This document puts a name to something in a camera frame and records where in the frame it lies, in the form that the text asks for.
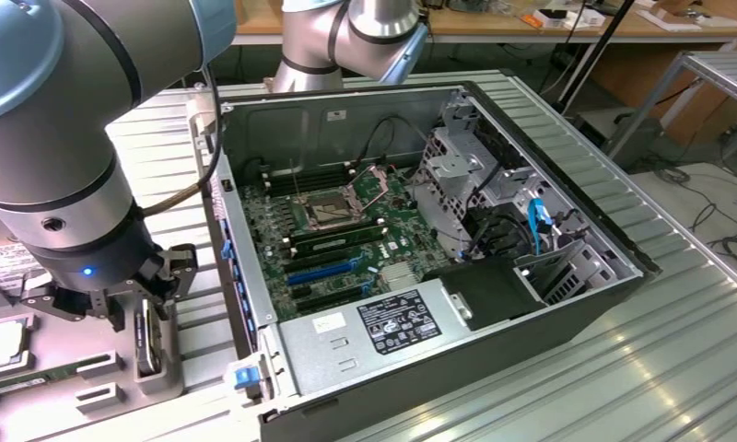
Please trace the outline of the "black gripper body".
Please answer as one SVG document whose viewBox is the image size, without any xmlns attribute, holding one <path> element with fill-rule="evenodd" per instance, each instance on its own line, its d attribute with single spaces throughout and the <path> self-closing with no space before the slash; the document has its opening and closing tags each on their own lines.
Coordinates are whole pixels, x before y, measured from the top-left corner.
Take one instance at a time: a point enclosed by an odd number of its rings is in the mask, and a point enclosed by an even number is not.
<svg viewBox="0 0 737 442">
<path fill-rule="evenodd" d="M 119 234 L 69 250 L 27 249 L 50 275 L 45 283 L 26 282 L 29 307 L 58 318 L 121 318 L 115 293 L 165 303 L 165 257 L 147 235 Z"/>
</svg>

